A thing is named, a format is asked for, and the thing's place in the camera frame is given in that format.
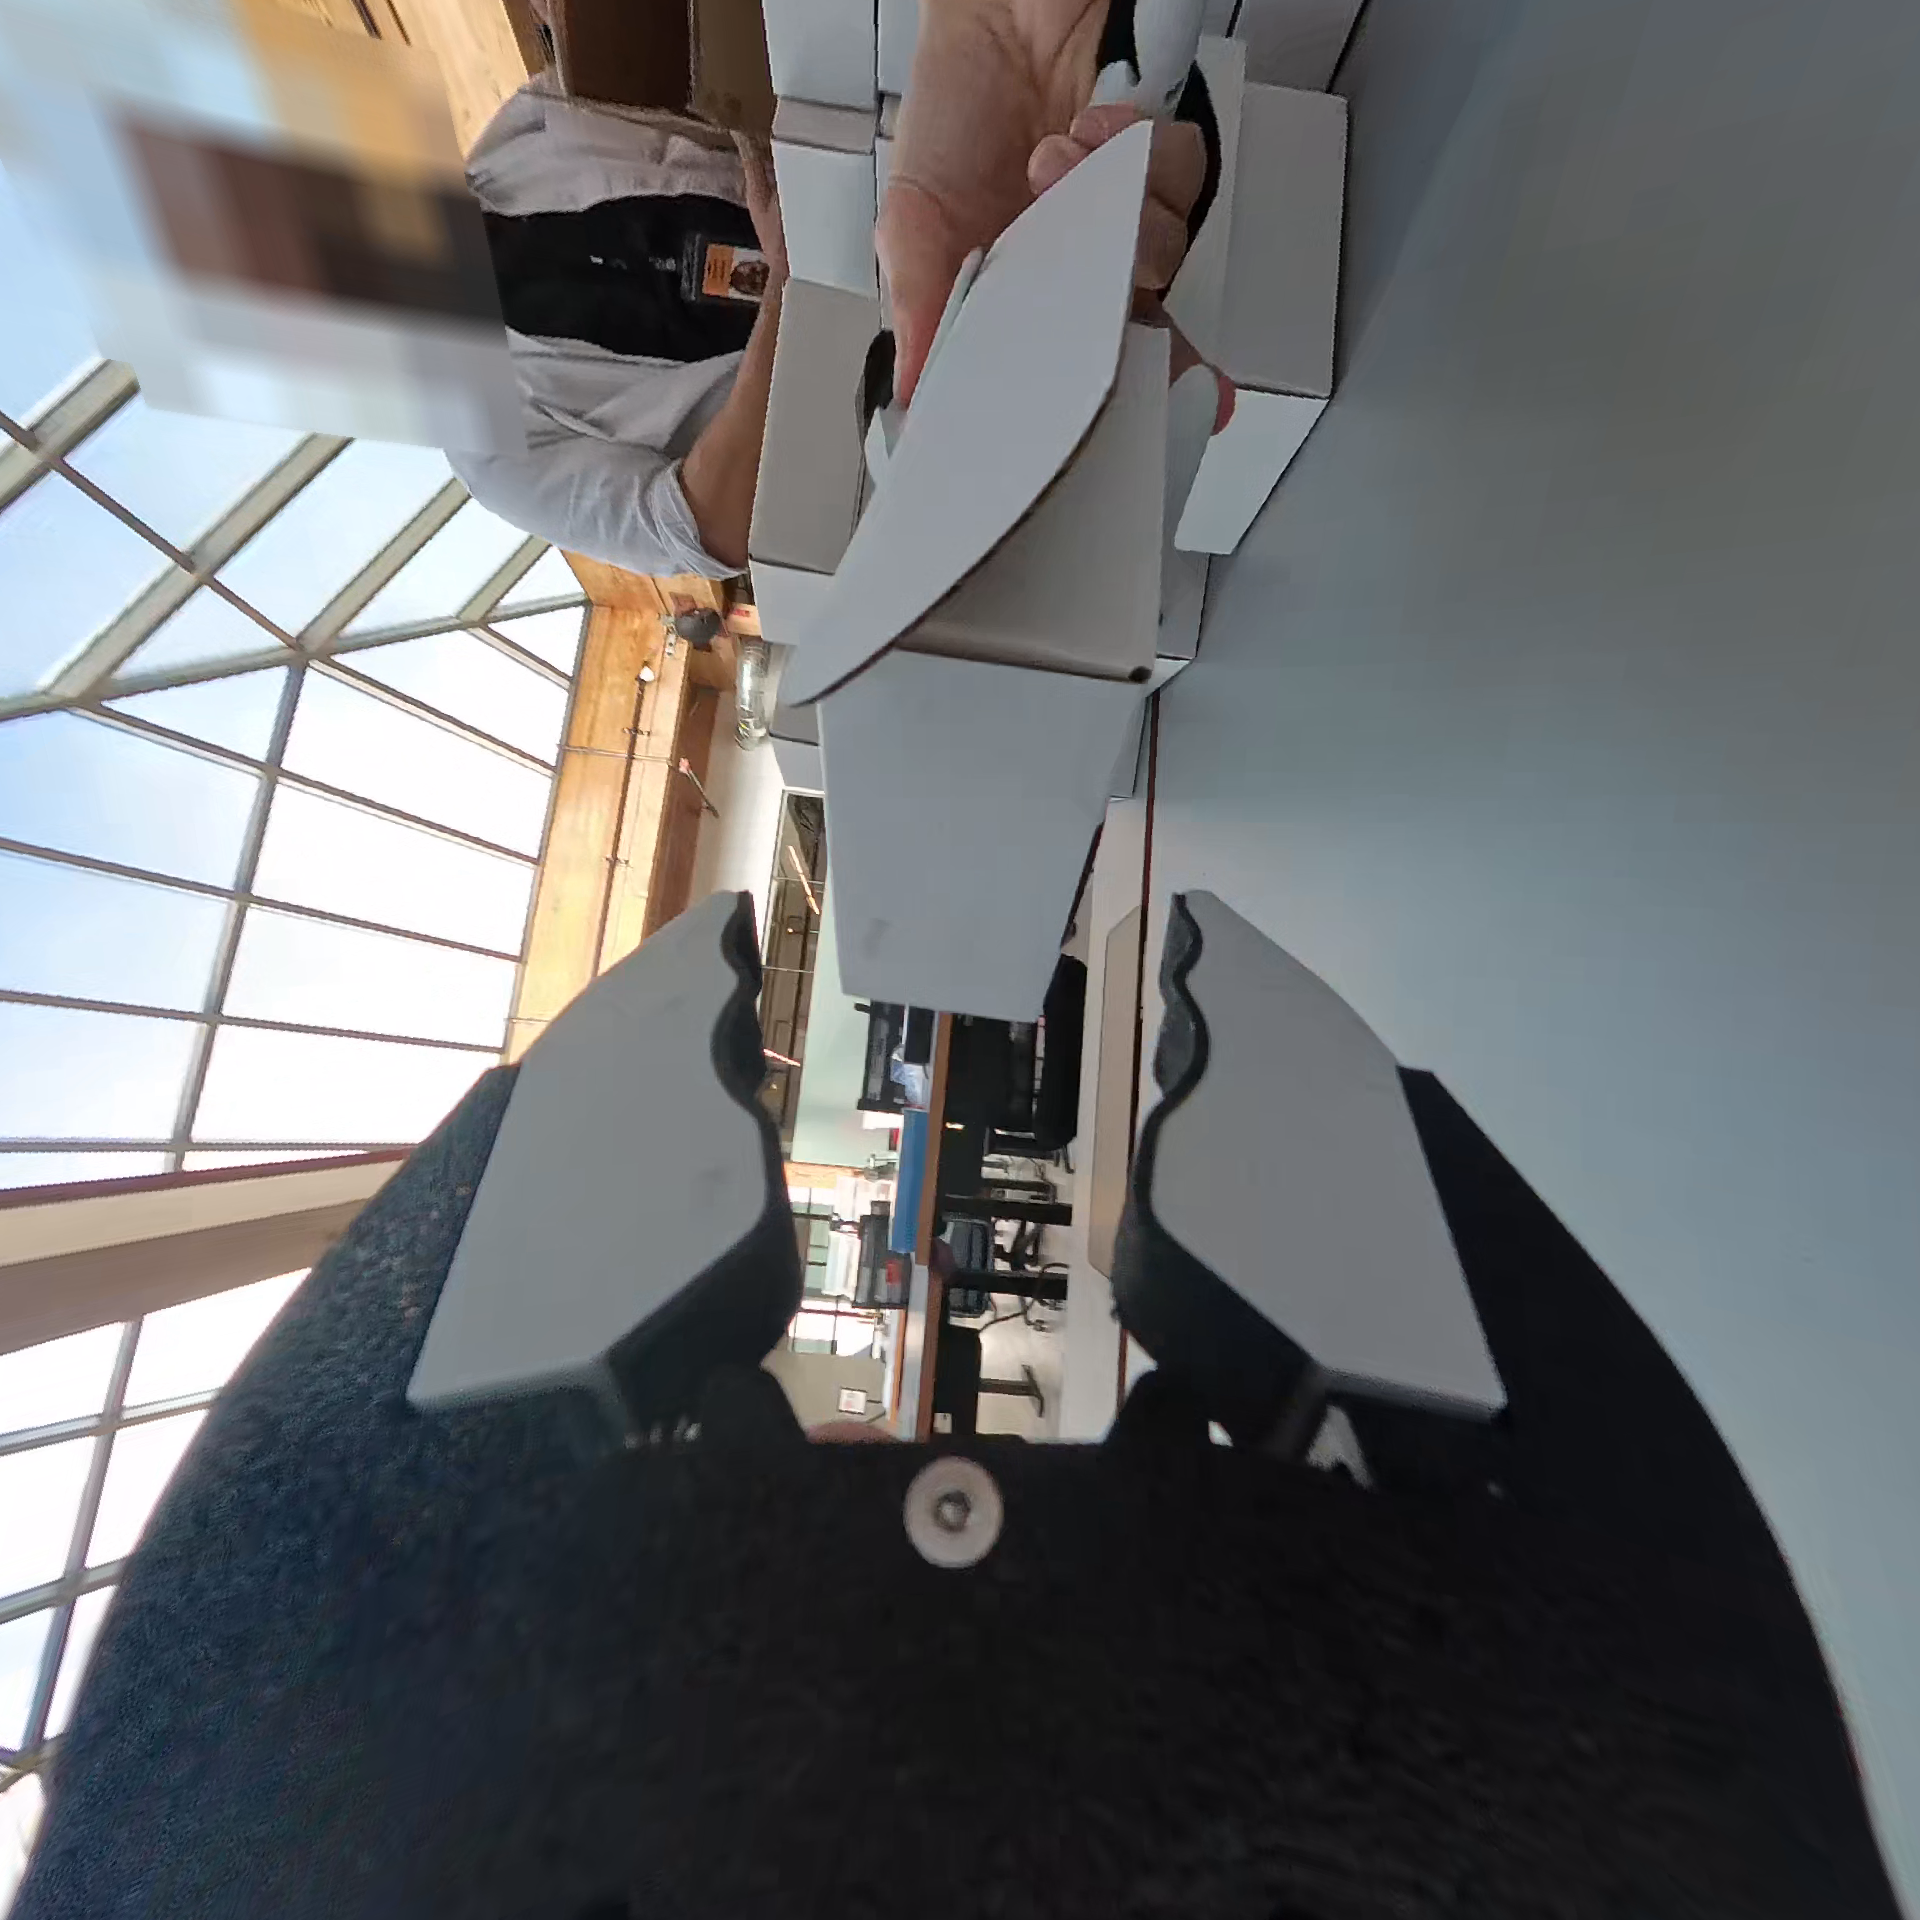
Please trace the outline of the stack of white folded boxes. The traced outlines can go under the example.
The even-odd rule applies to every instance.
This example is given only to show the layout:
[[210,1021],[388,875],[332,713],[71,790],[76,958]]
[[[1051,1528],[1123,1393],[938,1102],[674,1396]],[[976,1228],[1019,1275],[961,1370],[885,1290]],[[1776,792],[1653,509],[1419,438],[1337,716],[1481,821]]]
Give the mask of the stack of white folded boxes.
[[[1354,6],[1247,5],[1266,45],[1204,35],[1201,73],[1221,174],[1164,306],[1201,355],[1170,374],[1160,658],[1146,690],[1201,652],[1212,568],[1252,528],[1334,389],[1334,303],[1348,107],[1325,92]],[[783,669],[823,602],[885,460],[865,460],[868,405],[896,375],[876,294],[793,276],[751,516],[751,586],[774,648],[771,746],[781,780],[824,792],[818,705]]]

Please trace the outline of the large glass grid window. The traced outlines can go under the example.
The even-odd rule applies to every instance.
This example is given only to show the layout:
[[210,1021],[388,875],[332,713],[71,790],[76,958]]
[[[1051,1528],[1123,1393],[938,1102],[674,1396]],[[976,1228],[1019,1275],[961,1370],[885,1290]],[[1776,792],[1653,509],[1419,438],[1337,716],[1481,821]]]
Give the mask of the large glass grid window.
[[586,602],[432,448],[5,346],[5,1859],[216,1391],[511,1035]]

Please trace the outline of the brown cardboard carton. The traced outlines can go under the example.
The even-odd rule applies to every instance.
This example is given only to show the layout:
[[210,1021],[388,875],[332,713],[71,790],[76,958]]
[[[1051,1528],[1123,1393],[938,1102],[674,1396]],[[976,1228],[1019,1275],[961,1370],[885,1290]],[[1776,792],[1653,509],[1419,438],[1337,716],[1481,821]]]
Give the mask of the brown cardboard carton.
[[761,1],[533,5],[560,96],[703,131],[774,133]]

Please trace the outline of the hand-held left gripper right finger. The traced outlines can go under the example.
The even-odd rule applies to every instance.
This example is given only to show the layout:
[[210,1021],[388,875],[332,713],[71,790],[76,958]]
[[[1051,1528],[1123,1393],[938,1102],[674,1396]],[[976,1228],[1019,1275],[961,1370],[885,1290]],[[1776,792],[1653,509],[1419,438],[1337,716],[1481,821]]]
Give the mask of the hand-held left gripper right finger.
[[1115,1255],[1156,1371],[1241,1450],[1307,1455],[1337,1403],[1492,1421],[1503,1382],[1393,1052],[1210,890],[1169,905],[1160,1004]]

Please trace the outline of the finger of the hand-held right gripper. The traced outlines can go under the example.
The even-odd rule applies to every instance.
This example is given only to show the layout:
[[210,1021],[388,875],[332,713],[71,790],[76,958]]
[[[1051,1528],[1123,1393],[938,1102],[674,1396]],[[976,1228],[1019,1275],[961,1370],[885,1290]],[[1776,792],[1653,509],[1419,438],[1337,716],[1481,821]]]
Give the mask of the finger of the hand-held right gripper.
[[1154,127],[1017,216],[928,355],[781,687],[896,652],[1143,684],[1156,662],[1156,329],[1135,324]]
[[[939,322],[936,326],[934,340],[925,350],[924,374],[930,374],[934,362],[938,358],[939,350],[945,348],[968,294],[972,291],[972,280],[979,274],[979,266],[985,259],[985,249],[972,249],[963,256],[954,283],[948,294],[948,303],[942,307]],[[891,460],[897,443],[900,431],[908,418],[908,409],[894,391],[894,374],[885,371],[885,377],[874,387],[878,398],[872,398],[868,405],[868,429],[862,442],[865,460]]]

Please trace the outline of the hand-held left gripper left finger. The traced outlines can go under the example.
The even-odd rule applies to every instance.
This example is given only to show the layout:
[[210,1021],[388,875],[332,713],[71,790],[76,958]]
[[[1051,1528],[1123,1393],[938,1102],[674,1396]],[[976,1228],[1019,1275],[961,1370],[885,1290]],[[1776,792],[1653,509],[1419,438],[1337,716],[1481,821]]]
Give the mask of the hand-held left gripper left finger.
[[582,1396],[610,1431],[690,1424],[798,1309],[759,1102],[759,930],[714,892],[601,973],[516,1065],[406,1398]]

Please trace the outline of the white cardboard box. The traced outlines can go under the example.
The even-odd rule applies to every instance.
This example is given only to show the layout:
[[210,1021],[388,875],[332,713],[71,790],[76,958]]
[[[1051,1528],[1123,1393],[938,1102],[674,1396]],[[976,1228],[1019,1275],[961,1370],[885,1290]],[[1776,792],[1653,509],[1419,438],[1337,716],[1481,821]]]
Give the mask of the white cardboard box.
[[828,905],[855,998],[1037,1020],[1160,658],[1169,334],[1030,514],[824,693]]

